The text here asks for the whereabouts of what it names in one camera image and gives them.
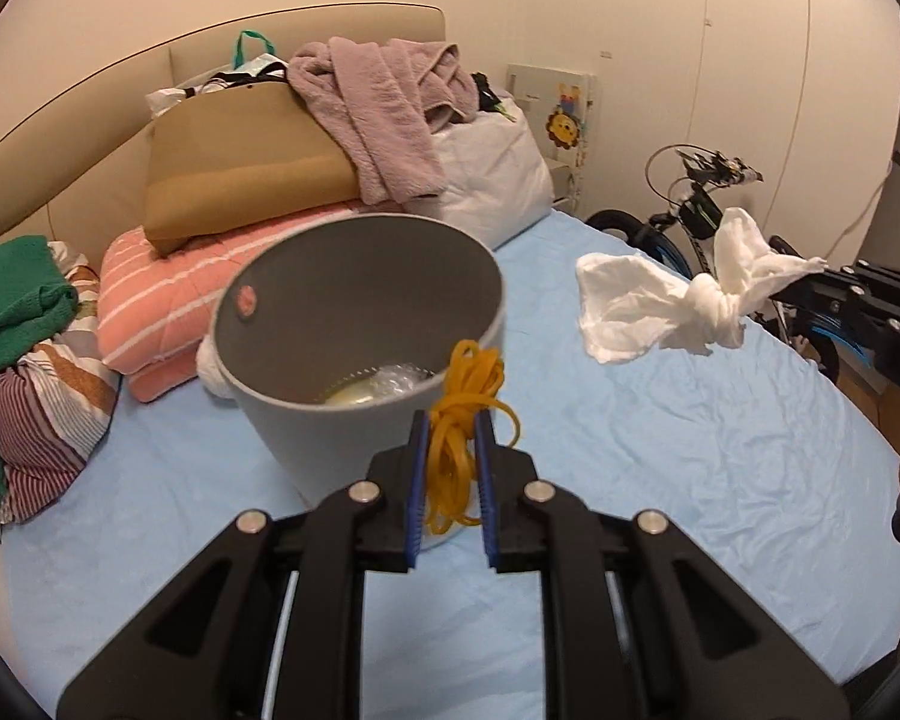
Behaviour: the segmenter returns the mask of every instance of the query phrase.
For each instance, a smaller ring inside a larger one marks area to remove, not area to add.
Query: bicycle tire
[[[759,324],[774,338],[780,338],[780,323],[778,319],[767,319],[765,322],[759,322]],[[837,353],[837,344],[833,343],[831,338],[816,332],[812,327],[807,328],[807,335],[804,338],[807,338],[808,343],[810,343],[810,346],[813,347],[813,350],[820,358],[820,360],[815,362],[817,362],[817,369],[821,372],[821,375],[826,376],[826,378],[836,384],[837,379],[840,378],[840,355]]]
[[[610,209],[597,211],[586,220],[588,226],[609,233],[616,230],[624,234],[624,240],[628,245],[638,248],[646,255],[655,259],[658,263],[667,266],[671,271],[686,278],[693,278],[693,271],[686,257],[667,236],[656,230],[646,230],[637,242],[637,234],[645,228],[645,223],[626,211]]]

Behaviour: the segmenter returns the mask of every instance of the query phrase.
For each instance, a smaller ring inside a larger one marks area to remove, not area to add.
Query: teal bag handle
[[[266,35],[262,35],[261,33],[256,32],[253,29],[244,29],[237,36],[237,45],[233,47],[234,70],[244,64],[244,35],[247,35],[247,37],[256,38],[257,40],[262,40],[264,42],[264,47],[266,48],[266,53],[272,53],[273,55],[276,55],[274,44],[266,39]]]

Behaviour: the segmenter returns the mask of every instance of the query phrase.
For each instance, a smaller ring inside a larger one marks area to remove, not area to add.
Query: gray bucket
[[[221,298],[211,332],[240,406],[310,506],[402,445],[442,395],[462,338],[501,348],[504,284],[483,244],[440,221],[365,214],[260,254]],[[359,405],[323,401],[383,365],[435,375]]]

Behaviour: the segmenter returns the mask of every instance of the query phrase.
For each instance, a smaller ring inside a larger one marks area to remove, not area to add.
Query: mattress
[[[576,324],[574,263],[590,251],[629,253],[557,213],[497,252],[520,448],[593,509],[669,512],[836,680],[879,659],[900,632],[898,457],[756,325],[738,350],[597,364]],[[108,637],[249,507],[302,509],[240,410],[196,382],[149,405],[123,395],[72,490],[5,534],[12,627],[40,704],[53,714]],[[409,576],[368,576],[362,679],[367,718],[542,716],[538,579],[494,576],[476,529]]]

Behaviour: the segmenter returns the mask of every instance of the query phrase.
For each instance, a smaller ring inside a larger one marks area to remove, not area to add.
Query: rubber band
[[[520,437],[516,413],[496,398],[503,383],[504,361],[499,349],[481,349],[477,341],[460,341],[454,347],[443,380],[443,397],[430,410],[426,517],[430,533],[446,533],[455,522],[480,524],[479,517],[466,513],[477,479],[477,461],[469,443],[477,412],[501,410],[514,422],[509,446]]]

